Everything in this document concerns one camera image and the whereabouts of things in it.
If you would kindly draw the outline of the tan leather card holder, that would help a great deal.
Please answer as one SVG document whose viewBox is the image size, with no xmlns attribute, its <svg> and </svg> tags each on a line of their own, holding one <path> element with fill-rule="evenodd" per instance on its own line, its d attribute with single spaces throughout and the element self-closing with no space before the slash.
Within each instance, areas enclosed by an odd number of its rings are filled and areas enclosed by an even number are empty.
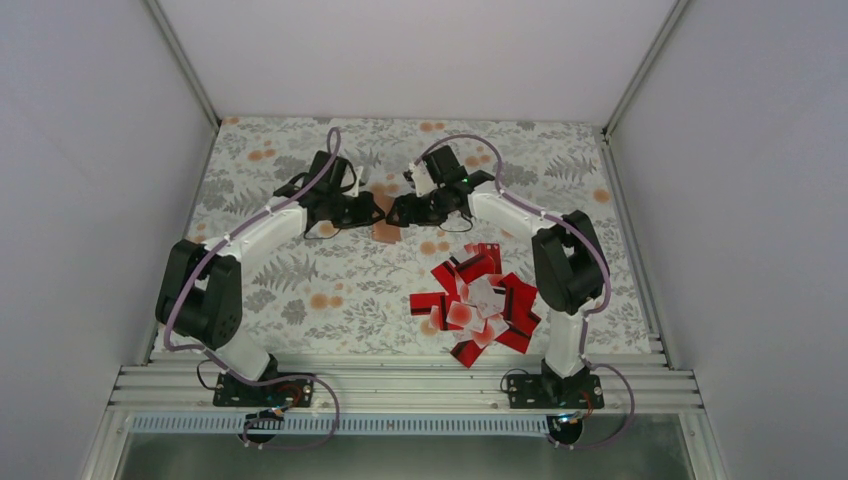
<svg viewBox="0 0 848 480">
<path fill-rule="evenodd" d="M 388 214 L 394 204 L 394 198 L 387 193 L 387 186 L 382 183 L 374 183 L 370 186 L 376 205 Z M 401 229 L 387 223 L 387 218 L 373 225 L 372 237 L 375 241 L 385 244 L 395 244 L 402 240 Z"/>
</svg>

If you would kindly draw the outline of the red black striped card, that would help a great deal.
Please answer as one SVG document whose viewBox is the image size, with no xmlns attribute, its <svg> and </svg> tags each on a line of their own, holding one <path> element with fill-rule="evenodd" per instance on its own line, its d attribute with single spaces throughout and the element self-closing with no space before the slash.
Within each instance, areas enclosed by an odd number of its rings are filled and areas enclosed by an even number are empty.
<svg viewBox="0 0 848 480">
<path fill-rule="evenodd" d="M 468 285 L 464 274 L 468 272 L 469 268 L 468 260 L 459 262 L 456 258 L 450 257 L 433 268 L 431 274 L 447 294 L 463 296 L 468 294 Z"/>
</svg>

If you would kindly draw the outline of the red card with gold print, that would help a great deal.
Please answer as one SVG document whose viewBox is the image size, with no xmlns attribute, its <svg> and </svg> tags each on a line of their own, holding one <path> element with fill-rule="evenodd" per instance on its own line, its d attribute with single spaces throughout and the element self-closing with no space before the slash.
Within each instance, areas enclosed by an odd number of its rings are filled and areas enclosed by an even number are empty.
<svg viewBox="0 0 848 480">
<path fill-rule="evenodd" d="M 502 268 L 502 256 L 499 243 L 468 243 L 464 246 L 464 249 L 468 253 L 472 254 L 485 254 L 492 259 L 496 270 Z"/>
</svg>

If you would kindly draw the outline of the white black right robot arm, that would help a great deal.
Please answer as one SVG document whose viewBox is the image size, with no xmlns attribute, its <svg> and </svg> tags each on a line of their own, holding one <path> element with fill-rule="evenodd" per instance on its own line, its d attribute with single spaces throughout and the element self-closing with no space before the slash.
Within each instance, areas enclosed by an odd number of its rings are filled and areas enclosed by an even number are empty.
<svg viewBox="0 0 848 480">
<path fill-rule="evenodd" d="M 565 407 L 588 379 L 585 355 L 588 316 L 600 312 L 586 304 L 609 299 L 609 267 L 592 220 L 582 210 L 548 211 L 492 181 L 474 188 L 444 186 L 427 195 L 393 200 L 390 225 L 440 225 L 453 212 L 494 224 L 531 245 L 536 287 L 552 312 L 549 344 L 541 366 L 544 399 Z"/>
</svg>

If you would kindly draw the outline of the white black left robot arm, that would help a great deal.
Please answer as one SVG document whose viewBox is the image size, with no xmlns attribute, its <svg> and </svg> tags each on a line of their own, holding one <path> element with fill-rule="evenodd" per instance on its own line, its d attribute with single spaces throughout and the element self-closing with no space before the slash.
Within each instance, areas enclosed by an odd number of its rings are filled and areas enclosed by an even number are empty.
<svg viewBox="0 0 848 480">
<path fill-rule="evenodd" d="M 370 192 L 305 192 L 283 187 L 233 230 L 206 243 L 180 240 L 171 249 L 155 308 L 164 347 L 197 351 L 239 380 L 255 405 L 278 391 L 275 357 L 242 326 L 243 276 L 284 243 L 315 224 L 338 230 L 373 225 L 386 217 Z"/>
</svg>

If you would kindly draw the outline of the red card bottom of pile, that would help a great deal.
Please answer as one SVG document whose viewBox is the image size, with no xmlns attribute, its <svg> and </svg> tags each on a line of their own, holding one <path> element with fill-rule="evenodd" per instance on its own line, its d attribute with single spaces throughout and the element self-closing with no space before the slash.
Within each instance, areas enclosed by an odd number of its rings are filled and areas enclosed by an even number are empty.
<svg viewBox="0 0 848 480">
<path fill-rule="evenodd" d="M 460 341 L 451 349 L 450 355 L 462 366 L 470 369 L 485 351 L 485 346 L 473 340 Z"/>
</svg>

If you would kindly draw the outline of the floral patterned table mat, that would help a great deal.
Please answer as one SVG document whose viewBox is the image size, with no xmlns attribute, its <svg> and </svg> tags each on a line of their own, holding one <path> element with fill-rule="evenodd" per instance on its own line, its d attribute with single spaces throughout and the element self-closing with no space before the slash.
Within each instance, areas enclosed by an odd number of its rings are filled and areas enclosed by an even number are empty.
<svg viewBox="0 0 848 480">
<path fill-rule="evenodd" d="M 449 138 L 469 171 L 492 171 L 502 161 L 503 184 L 541 207 L 582 210 L 593 222 L 610 268 L 608 307 L 591 318 L 592 354 L 641 354 L 650 349 L 611 191 L 592 127 L 583 123 L 340 119 L 322 117 L 225 118 L 189 227 L 191 240 L 219 236 L 262 207 L 272 192 L 305 171 L 332 127 L 341 130 L 342 154 L 366 169 L 367 187 L 405 194 L 408 163 Z M 401 229 L 395 244 L 377 242 L 372 227 L 339 231 L 316 225 L 286 243 L 245 278 L 244 328 L 264 348 L 283 354 L 448 354 L 451 332 L 412 316 L 409 296 L 437 292 L 431 270 L 468 243 L 499 243 L 503 268 L 535 279 L 527 242 L 488 222 L 451 219 L 444 227 Z"/>
</svg>

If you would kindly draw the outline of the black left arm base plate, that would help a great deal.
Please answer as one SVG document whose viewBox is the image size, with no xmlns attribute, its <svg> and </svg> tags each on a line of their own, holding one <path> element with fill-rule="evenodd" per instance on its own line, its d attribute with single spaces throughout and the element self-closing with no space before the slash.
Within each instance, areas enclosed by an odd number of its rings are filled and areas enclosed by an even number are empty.
<svg viewBox="0 0 848 480">
<path fill-rule="evenodd" d="M 298 407 L 311 405 L 312 379 L 294 379 L 270 386 L 247 385 L 229 374 L 218 376 L 212 403 L 215 407 Z"/>
</svg>

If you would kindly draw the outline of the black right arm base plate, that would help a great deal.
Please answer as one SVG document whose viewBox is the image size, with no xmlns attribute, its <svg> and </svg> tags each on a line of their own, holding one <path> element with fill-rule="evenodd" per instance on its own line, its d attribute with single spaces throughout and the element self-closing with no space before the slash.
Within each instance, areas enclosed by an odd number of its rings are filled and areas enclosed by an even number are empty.
<svg viewBox="0 0 848 480">
<path fill-rule="evenodd" d="M 587 410 L 605 407 L 603 388 L 597 375 L 561 380 L 542 374 L 513 373 L 506 376 L 503 389 L 513 409 Z"/>
</svg>

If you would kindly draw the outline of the aluminium rail frame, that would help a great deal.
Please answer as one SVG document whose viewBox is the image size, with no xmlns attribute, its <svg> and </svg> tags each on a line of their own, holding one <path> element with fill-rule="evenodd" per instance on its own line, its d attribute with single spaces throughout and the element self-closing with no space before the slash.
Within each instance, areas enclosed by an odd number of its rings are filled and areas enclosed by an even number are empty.
<svg viewBox="0 0 848 480">
<path fill-rule="evenodd" d="M 599 373 L 606 405 L 602 413 L 625 413 L 628 399 L 639 413 L 683 413 L 703 409 L 695 376 L 672 370 L 661 354 L 601 355 L 599 361 L 617 368 Z M 338 396 L 345 413 L 503 414 L 509 408 L 500 390 L 502 375 L 511 368 L 536 370 L 538 355 L 494 355 L 485 352 L 471 368 L 448 354 L 438 355 L 280 355 L 289 372 L 315 374 L 326 382 L 317 387 L 311 410 L 329 413 Z M 143 366 L 120 369 L 108 401 L 111 410 L 209 410 L 213 395 L 197 382 L 210 382 L 213 365 L 200 365 L 184 353 L 153 355 Z"/>
</svg>

